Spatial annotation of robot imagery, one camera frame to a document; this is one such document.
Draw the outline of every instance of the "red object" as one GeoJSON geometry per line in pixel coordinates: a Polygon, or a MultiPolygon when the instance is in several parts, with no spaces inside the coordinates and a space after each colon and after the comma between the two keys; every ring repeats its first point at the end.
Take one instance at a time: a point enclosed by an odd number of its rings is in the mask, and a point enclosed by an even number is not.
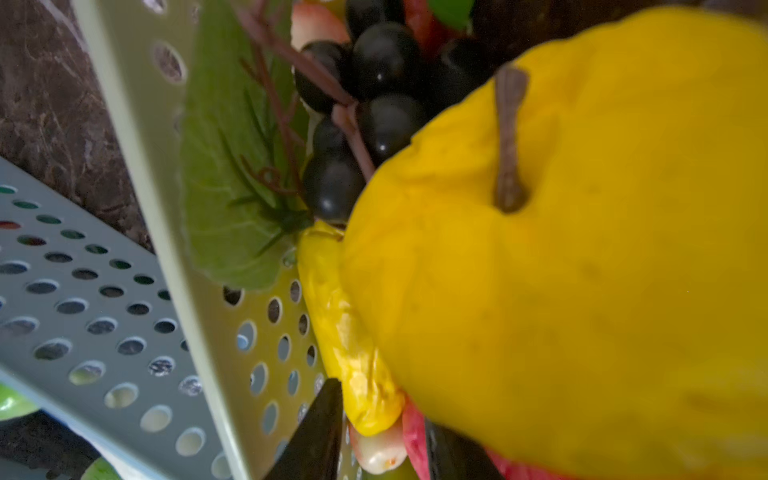
{"type": "Polygon", "coordinates": [[[406,25],[413,30],[413,36],[427,59],[433,58],[448,40],[461,34],[446,27],[432,14],[427,0],[405,0],[406,25]]]}
{"type": "MultiPolygon", "coordinates": [[[[413,469],[419,480],[429,480],[429,460],[427,459],[427,438],[424,432],[424,415],[408,399],[402,410],[402,440],[411,459],[413,469]]],[[[510,462],[498,453],[485,449],[488,457],[506,480],[570,480],[568,477],[521,463],[510,462]]]]}
{"type": "Polygon", "coordinates": [[[332,40],[347,43],[346,27],[323,5],[296,3],[291,13],[290,44],[296,49],[315,40],[332,40]]]}

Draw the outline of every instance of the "yellow wrapped object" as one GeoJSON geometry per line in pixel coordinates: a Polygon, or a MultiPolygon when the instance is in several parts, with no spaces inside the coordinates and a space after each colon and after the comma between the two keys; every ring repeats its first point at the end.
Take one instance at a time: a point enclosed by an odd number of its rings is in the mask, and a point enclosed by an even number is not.
{"type": "Polygon", "coordinates": [[[341,287],[342,238],[320,221],[302,232],[299,277],[328,376],[341,381],[350,422],[370,436],[395,423],[405,397],[341,287]]]}
{"type": "Polygon", "coordinates": [[[379,168],[350,301],[433,421],[579,478],[768,478],[768,36],[659,8],[533,48],[379,168]]]}

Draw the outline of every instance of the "grape bunch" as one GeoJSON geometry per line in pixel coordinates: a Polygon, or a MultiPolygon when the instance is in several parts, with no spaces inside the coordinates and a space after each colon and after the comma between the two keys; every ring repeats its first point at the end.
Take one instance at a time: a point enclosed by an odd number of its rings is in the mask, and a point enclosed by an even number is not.
{"type": "MultiPolygon", "coordinates": [[[[426,0],[346,0],[345,16],[349,42],[310,41],[301,52],[359,102],[354,117],[375,167],[492,74],[482,46],[455,32],[447,35],[426,0]]],[[[302,176],[306,203],[319,219],[343,227],[366,181],[331,118],[334,100],[298,70],[294,80],[304,103],[325,115],[302,176]]]]}

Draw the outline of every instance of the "yellow fruit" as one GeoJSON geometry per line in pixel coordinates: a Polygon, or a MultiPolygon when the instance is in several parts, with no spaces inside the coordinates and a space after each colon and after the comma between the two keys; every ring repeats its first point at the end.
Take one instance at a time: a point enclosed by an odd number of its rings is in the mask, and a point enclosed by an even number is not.
{"type": "Polygon", "coordinates": [[[396,380],[556,472],[768,478],[766,31],[659,8],[515,64],[521,211],[490,81],[353,212],[343,285],[396,380]]]}
{"type": "Polygon", "coordinates": [[[341,287],[342,238],[323,222],[302,232],[299,277],[326,372],[341,381],[350,422],[371,436],[395,423],[405,397],[341,287]]]}

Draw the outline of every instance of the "brown marble surface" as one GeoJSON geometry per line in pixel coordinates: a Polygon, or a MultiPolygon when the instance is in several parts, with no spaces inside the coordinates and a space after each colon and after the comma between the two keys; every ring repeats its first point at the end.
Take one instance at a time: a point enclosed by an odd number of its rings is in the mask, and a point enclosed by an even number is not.
{"type": "Polygon", "coordinates": [[[0,156],[151,250],[69,1],[2,7],[0,156]]]}

